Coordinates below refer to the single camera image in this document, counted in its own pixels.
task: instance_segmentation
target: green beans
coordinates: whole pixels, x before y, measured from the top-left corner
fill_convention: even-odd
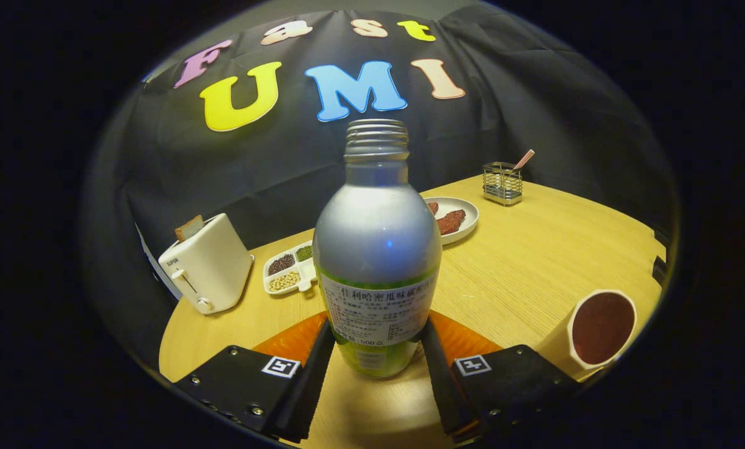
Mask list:
[[[305,261],[305,259],[312,258],[312,245],[300,248],[296,255],[298,255],[298,262],[302,262]]]

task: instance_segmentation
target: bottle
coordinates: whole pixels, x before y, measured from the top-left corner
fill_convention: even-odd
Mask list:
[[[355,120],[347,179],[314,229],[313,257],[345,362],[376,377],[409,364],[442,256],[439,227],[409,184],[409,133],[398,120]]]

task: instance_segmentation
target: pink straw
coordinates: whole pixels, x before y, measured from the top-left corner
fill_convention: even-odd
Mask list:
[[[512,170],[519,170],[523,167],[523,165],[527,164],[528,161],[530,161],[530,157],[533,157],[535,152],[533,150],[527,150],[527,153],[525,153],[525,156],[523,156],[522,159],[520,159],[519,162],[517,162],[517,165],[514,165],[514,168]]]

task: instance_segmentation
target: metal wire basket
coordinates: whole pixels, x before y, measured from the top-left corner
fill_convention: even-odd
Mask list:
[[[522,201],[522,170],[514,164],[490,162],[484,164],[484,197],[501,205]]]

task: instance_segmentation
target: white cup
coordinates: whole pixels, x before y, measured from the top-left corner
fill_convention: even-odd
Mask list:
[[[534,347],[575,380],[620,357],[636,327],[636,306],[620,290],[595,290],[581,299]]]

